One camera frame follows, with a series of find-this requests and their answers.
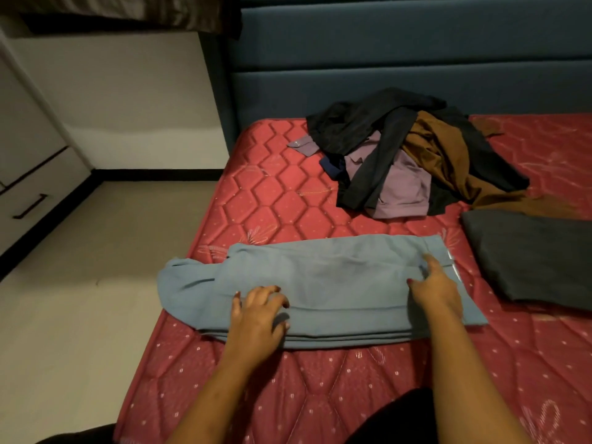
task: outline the forearm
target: forearm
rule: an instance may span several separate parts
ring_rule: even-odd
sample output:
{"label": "forearm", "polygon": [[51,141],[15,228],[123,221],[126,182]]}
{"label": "forearm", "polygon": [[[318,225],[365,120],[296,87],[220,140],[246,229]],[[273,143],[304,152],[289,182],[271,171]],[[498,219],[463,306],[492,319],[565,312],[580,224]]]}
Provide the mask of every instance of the forearm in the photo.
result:
{"label": "forearm", "polygon": [[441,444],[530,443],[493,384],[463,323],[446,306],[426,311]]}
{"label": "forearm", "polygon": [[248,371],[223,359],[167,444],[222,443],[249,376]]}

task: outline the bed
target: bed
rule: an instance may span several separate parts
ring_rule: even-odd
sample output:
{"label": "bed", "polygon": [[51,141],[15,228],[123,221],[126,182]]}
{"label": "bed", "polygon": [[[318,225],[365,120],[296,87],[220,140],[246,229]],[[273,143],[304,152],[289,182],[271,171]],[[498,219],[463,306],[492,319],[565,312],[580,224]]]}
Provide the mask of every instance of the bed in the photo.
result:
{"label": "bed", "polygon": [[[459,224],[464,203],[377,221],[335,207],[320,156],[286,148],[306,134],[302,117],[333,101],[387,86],[428,93],[497,121],[504,134],[492,146],[530,177],[529,191],[564,198],[592,220],[592,114],[578,113],[592,112],[592,41],[582,39],[592,37],[592,0],[242,3],[239,42],[201,37],[232,152],[188,256],[216,263],[237,242],[440,234],[490,323],[471,339],[533,441],[592,443],[592,315],[496,297]],[[163,312],[115,439],[164,442],[222,350]],[[229,441],[342,443],[380,407],[429,385],[429,367],[426,340],[285,351],[251,380]]]}

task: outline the quilted mattress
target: quilted mattress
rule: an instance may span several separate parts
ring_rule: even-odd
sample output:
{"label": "quilted mattress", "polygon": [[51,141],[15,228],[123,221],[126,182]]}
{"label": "quilted mattress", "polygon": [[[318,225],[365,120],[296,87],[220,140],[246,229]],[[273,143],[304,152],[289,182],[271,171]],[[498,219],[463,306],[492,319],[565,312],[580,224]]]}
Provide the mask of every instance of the quilted mattress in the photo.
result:
{"label": "quilted mattress", "polygon": [[[531,180],[532,193],[569,200],[592,219],[592,114],[489,118],[504,135],[493,147]],[[218,183],[189,257],[222,261],[237,242],[263,245],[359,234],[440,234],[470,296],[490,324],[470,330],[497,388],[538,444],[592,443],[592,315],[497,298],[479,274],[459,225],[446,214],[377,221],[335,207],[336,183],[286,144],[302,119],[262,120],[243,132]],[[163,312],[125,397],[115,439],[161,443],[199,393],[223,345]],[[285,351],[253,377],[231,442],[342,443],[372,413],[430,384],[430,344]]]}

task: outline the black handle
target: black handle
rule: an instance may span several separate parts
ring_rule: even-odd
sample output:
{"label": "black handle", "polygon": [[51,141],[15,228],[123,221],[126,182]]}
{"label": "black handle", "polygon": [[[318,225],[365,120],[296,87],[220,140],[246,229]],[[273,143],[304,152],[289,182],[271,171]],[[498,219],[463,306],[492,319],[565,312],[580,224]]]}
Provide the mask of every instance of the black handle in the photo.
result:
{"label": "black handle", "polygon": [[21,213],[20,215],[14,215],[13,218],[15,220],[21,220],[23,219],[31,210],[33,210],[35,207],[37,207],[39,204],[41,204],[41,202],[47,198],[49,195],[46,195],[45,193],[39,193],[39,199],[35,202],[33,202],[29,207],[27,207],[25,209],[25,211],[23,213]]}

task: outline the headboard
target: headboard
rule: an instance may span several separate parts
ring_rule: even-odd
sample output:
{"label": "headboard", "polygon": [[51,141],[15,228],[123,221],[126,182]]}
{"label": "headboard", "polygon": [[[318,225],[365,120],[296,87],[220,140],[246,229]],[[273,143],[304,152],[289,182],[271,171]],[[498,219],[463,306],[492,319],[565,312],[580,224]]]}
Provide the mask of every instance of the headboard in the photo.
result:
{"label": "headboard", "polygon": [[389,86],[468,113],[592,111],[592,0],[241,3],[240,40],[202,36],[229,143]]}

